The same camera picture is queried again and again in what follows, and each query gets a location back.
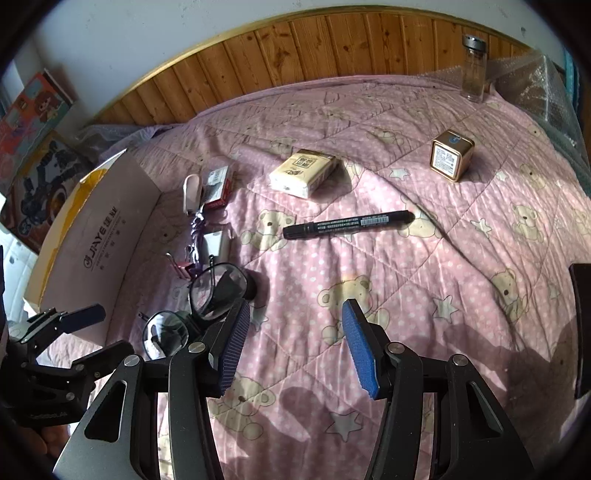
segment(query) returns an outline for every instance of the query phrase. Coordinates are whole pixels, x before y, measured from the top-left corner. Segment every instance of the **glasses lens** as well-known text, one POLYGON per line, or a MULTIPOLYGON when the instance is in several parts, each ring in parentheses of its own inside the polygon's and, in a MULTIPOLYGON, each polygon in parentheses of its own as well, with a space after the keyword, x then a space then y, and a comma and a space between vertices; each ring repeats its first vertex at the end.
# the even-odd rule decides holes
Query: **glasses lens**
POLYGON ((142 340, 148 357, 156 360, 174 355, 188 339, 189 333, 181 318, 174 312, 162 311, 147 321, 142 340))
POLYGON ((208 268, 191 285, 189 299, 193 313, 203 320, 216 320, 225 315, 234 300, 246 292, 246 278, 238 267, 222 263, 208 268))

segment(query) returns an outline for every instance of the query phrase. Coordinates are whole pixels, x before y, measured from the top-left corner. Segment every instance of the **small white box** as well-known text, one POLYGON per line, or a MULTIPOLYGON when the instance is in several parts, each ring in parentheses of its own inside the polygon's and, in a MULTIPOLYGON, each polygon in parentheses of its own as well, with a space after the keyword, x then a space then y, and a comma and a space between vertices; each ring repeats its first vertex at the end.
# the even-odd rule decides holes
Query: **small white box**
POLYGON ((271 188, 308 199, 335 167, 333 155, 298 150, 269 174, 271 188))

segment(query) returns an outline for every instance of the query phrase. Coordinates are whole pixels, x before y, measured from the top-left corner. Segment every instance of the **cartoon character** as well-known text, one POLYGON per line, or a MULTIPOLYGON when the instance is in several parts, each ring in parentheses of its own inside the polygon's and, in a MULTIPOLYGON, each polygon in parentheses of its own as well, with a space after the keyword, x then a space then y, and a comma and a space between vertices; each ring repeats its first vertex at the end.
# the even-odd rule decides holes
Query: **cartoon character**
POLYGON ((58 148, 57 143, 51 140, 47 152, 37 165, 37 187, 33 185, 33 181, 29 177, 23 178, 25 196, 21 200, 21 212, 26 217, 22 221, 22 223, 24 222, 23 231, 27 229, 27 225, 30 228, 31 225, 37 226, 45 222, 50 217, 50 212, 55 210, 53 204, 51 208, 47 208, 48 200, 51 201, 56 197, 56 193, 59 193, 58 190, 63 190, 62 185, 64 182, 87 170, 81 163, 74 163, 71 167, 66 168, 76 160, 76 155, 65 150, 58 150, 58 148), (61 173, 47 181, 45 170, 54 158, 60 167, 61 173))
POLYGON ((291 155, 293 144, 297 140, 291 137, 279 137, 271 142, 271 152, 276 155, 291 155))
MULTIPOLYGON (((405 228, 398 231, 400 235, 405 238, 409 235, 420 238, 429 238, 432 236, 441 238, 441 232, 425 212, 404 195, 401 197, 401 200, 406 205, 407 210, 414 214, 414 220, 405 228)), ((435 214, 432 213, 431 215, 437 220, 435 214)))
POLYGON ((415 120, 423 121, 427 119, 427 117, 425 116, 425 112, 423 112, 423 110, 419 108, 409 108, 407 112, 415 120))
POLYGON ((360 178, 361 174, 363 173, 363 167, 352 160, 345 159, 343 161, 343 165, 351 180, 353 180, 355 177, 360 178))
POLYGON ((515 272, 506 268, 505 271, 495 274, 491 278, 491 282, 501 294, 505 315, 512 323, 515 323, 529 310, 527 296, 519 297, 515 272))
POLYGON ((581 235, 591 233, 591 221, 587 212, 582 210, 573 210, 574 224, 581 235))
POLYGON ((378 309, 375 312, 368 314, 372 308, 372 299, 370 292, 371 282, 365 275, 360 275, 354 280, 346 280, 327 290, 322 290, 318 294, 318 304, 321 307, 328 308, 330 315, 335 321, 335 325, 329 325, 322 330, 322 338, 328 345, 339 343, 345 336, 343 333, 343 322, 341 314, 343 310, 343 303, 347 299, 355 299, 359 303, 359 307, 365 314, 368 322, 376 323, 383 329, 388 327, 390 323, 390 314, 385 309, 378 309))
POLYGON ((296 218, 276 210, 263 210, 259 215, 256 231, 242 232, 240 242, 242 245, 253 245, 259 250, 279 250, 287 245, 287 240, 281 238, 279 231, 287 225, 293 225, 296 218))
POLYGON ((209 414, 233 432, 242 433, 247 440, 256 440, 263 428, 252 417, 261 407, 275 403, 275 394, 265 390, 252 378, 236 372, 230 388, 219 399, 208 399, 209 414))
POLYGON ((513 223, 513 231, 521 235, 526 240, 544 242, 542 232, 536 227, 535 221, 538 219, 538 212, 525 205, 513 205, 513 213, 517 223, 513 223))
POLYGON ((521 164, 519 171, 535 190, 543 189, 546 186, 544 177, 540 175, 540 172, 538 172, 536 168, 532 167, 528 163, 521 164))
POLYGON ((158 463, 160 464, 160 480, 173 480, 173 456, 170 453, 170 436, 158 437, 158 463))
POLYGON ((57 116, 56 110, 60 107, 61 101, 53 93, 43 90, 35 97, 34 109, 43 123, 57 116))
POLYGON ((377 138, 386 145, 402 145, 404 143, 404 136, 400 132, 392 132, 390 130, 375 130, 374 132, 367 132, 365 134, 370 140, 377 138))

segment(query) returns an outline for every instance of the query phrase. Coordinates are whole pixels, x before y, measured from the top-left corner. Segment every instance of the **cardboard box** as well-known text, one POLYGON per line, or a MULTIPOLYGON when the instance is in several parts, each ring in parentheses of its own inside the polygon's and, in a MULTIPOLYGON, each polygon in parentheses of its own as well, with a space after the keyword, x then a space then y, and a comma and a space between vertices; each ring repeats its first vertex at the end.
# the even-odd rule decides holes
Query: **cardboard box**
POLYGON ((104 322, 75 333, 104 345, 125 271, 160 190, 124 152, 90 172, 53 222, 25 291, 36 312, 100 303, 104 322))

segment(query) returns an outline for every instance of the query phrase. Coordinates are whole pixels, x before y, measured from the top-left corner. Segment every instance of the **blue grip pad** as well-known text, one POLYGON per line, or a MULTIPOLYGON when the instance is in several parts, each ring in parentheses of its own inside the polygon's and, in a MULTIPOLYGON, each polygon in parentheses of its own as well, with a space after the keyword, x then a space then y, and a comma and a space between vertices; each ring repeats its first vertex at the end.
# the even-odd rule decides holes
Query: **blue grip pad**
POLYGON ((247 302, 243 301, 236 314, 236 321, 232 328, 226 346, 219 358, 219 387, 222 394, 232 385, 240 354, 246 341, 246 334, 251 323, 251 309, 247 302))
POLYGON ((367 322, 365 316, 363 319, 358 319, 358 315, 350 305, 350 301, 343 303, 343 330, 347 343, 349 344, 349 350, 353 357, 353 363, 355 363, 355 369, 357 370, 357 376, 359 382, 364 390, 367 390, 369 396, 374 400, 378 396, 379 384, 376 374, 376 360, 369 348, 369 343, 361 325, 359 322, 367 322))

